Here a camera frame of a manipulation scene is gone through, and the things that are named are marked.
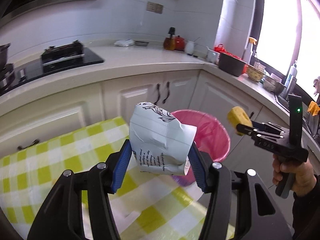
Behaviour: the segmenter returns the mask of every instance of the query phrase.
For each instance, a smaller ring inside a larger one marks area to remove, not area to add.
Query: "window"
[[[254,49],[269,73],[285,80],[297,60],[297,89],[316,101],[313,81],[320,68],[313,56],[320,51],[320,19],[309,1],[256,0],[251,36],[258,40]]]
[[[301,7],[302,35],[298,56],[297,84],[316,101],[313,81],[320,76],[320,67],[314,56],[320,52],[320,20],[307,0],[301,0]]]

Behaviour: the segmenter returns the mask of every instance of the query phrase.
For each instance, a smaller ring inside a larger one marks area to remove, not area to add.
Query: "countertop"
[[[203,69],[255,98],[289,124],[288,112],[276,103],[274,95],[264,90],[261,83],[251,81],[246,75],[235,77],[203,59],[188,56],[183,52],[167,51],[156,45],[123,48],[95,46],[92,43],[89,48],[104,58],[105,62],[45,76],[9,91],[0,96],[0,116],[48,95],[95,82],[146,73]],[[39,55],[32,55],[15,64],[21,65]],[[307,135],[308,146],[320,160],[320,148],[305,130],[304,133]]]

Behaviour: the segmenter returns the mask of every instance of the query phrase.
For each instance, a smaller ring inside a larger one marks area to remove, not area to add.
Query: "wall switch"
[[[158,4],[158,3],[148,2],[147,3],[147,11],[162,14],[163,5]]]

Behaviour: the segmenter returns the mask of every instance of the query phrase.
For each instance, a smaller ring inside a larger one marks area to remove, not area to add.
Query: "black sleeve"
[[[304,197],[297,197],[294,193],[293,239],[320,239],[320,182],[319,177],[313,190]]]

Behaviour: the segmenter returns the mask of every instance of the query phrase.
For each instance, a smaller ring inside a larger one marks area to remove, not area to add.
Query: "pink plastic bag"
[[[207,152],[213,161],[222,162],[230,150],[230,137],[219,122],[210,114],[194,110],[179,110],[172,113],[181,123],[197,127],[195,143],[199,151]],[[172,176],[181,186],[191,185],[196,181],[190,167],[186,176]]]

